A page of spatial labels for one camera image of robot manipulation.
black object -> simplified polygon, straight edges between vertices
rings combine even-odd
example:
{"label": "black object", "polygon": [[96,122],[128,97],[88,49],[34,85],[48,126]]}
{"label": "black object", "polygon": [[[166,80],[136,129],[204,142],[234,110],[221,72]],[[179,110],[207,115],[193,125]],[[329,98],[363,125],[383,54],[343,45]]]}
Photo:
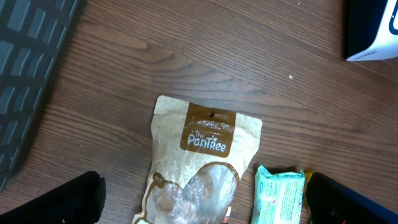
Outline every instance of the black object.
{"label": "black object", "polygon": [[346,0],[345,58],[369,48],[376,38],[387,0]]}
{"label": "black object", "polygon": [[318,172],[312,174],[305,196],[313,224],[398,223],[396,213]]}
{"label": "black object", "polygon": [[0,192],[21,169],[85,0],[0,0]]}
{"label": "black object", "polygon": [[0,215],[2,224],[92,224],[105,205],[105,179],[89,171]]}

wood grain surface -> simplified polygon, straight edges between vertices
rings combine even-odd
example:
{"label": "wood grain surface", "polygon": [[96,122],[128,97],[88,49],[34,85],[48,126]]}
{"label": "wood grain surface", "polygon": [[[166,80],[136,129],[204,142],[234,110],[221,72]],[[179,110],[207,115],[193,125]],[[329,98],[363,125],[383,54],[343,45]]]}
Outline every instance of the wood grain surface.
{"label": "wood grain surface", "polygon": [[99,223],[131,223],[159,95],[263,120],[231,224],[250,222],[259,165],[320,171],[398,212],[398,59],[344,61],[344,2],[88,1],[0,213],[95,170]]}

snack bag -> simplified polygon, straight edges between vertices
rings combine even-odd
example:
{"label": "snack bag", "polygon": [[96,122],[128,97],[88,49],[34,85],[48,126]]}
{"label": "snack bag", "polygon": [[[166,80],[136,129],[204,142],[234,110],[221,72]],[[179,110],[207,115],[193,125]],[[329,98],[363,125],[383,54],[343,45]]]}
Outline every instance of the snack bag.
{"label": "snack bag", "polygon": [[303,204],[304,171],[272,175],[260,166],[251,224],[299,224]]}
{"label": "snack bag", "polygon": [[262,122],[160,96],[152,167],[133,224],[220,224],[260,143]]}

snack bar wrapper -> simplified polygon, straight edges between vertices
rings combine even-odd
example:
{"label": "snack bar wrapper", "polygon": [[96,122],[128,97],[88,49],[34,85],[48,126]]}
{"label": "snack bar wrapper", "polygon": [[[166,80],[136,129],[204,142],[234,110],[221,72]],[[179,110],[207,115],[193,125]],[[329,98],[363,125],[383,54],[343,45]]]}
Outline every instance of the snack bar wrapper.
{"label": "snack bar wrapper", "polygon": [[303,204],[304,172],[272,175],[260,166],[251,224],[299,224]]}

wooden desk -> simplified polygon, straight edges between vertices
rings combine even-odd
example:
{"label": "wooden desk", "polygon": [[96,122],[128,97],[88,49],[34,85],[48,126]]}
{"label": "wooden desk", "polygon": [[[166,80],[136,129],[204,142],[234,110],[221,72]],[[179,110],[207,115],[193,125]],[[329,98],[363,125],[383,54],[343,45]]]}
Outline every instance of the wooden desk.
{"label": "wooden desk", "polygon": [[89,1],[0,213],[95,170],[100,223],[131,223],[159,95],[263,120],[232,224],[251,219],[260,164],[318,170],[397,212],[398,60],[342,59],[343,2]]}

